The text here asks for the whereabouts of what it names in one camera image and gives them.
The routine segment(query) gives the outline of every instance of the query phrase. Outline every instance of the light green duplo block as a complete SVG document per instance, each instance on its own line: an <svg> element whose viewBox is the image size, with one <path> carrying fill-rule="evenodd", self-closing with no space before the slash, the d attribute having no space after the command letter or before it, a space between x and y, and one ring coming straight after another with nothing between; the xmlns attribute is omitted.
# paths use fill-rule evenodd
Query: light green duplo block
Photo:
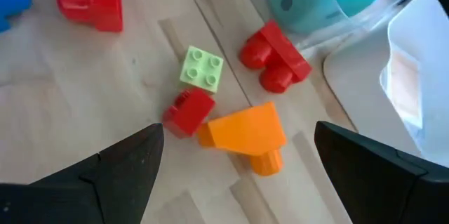
<svg viewBox="0 0 449 224"><path fill-rule="evenodd" d="M182 66L180 81L217 93L223 59L190 46Z"/></svg>

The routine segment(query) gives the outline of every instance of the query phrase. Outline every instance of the wooden floor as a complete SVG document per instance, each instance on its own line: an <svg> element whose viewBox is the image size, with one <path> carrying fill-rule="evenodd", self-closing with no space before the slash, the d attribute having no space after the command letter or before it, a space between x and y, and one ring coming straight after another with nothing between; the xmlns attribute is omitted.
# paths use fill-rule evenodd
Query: wooden floor
<svg viewBox="0 0 449 224"><path fill-rule="evenodd" d="M194 45L226 59L210 118L276 103L285 167L262 178L241 157L166 131L142 223L350 223L313 139L319 120L353 128L322 75L333 45L304 51L313 74L272 95L238 59L263 26L249 0L123 0L123 17L122 33L101 33L64 19L55 0L34 0L0 34L1 182L30 183L160 122Z"/></svg>

